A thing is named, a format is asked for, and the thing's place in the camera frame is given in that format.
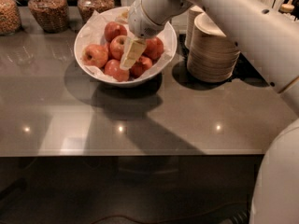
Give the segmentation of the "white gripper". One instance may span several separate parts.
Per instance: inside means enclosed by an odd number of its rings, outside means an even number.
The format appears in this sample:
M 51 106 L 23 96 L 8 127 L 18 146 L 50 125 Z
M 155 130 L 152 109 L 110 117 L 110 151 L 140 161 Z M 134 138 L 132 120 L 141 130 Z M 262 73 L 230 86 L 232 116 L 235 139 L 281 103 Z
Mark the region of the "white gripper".
M 148 17 L 142 7 L 142 0 L 135 0 L 131 4 L 128 11 L 128 26 L 136 37 L 128 37 L 124 43 L 122 70 L 129 70 L 143 54 L 147 47 L 145 39 L 155 37 L 164 29 L 164 25 L 156 24 Z

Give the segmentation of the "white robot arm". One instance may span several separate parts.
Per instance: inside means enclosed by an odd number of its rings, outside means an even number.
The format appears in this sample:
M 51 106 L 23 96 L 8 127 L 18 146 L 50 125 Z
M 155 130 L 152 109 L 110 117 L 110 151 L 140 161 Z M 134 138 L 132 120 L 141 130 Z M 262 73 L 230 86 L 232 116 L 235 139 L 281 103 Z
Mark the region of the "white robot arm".
M 125 45 L 129 69 L 173 17 L 197 5 L 237 45 L 246 59 L 299 112 L 299 24 L 258 0 L 135 0 L 128 12 L 135 35 Z M 299 129 L 294 122 L 264 154 L 252 197 L 249 224 L 299 224 Z

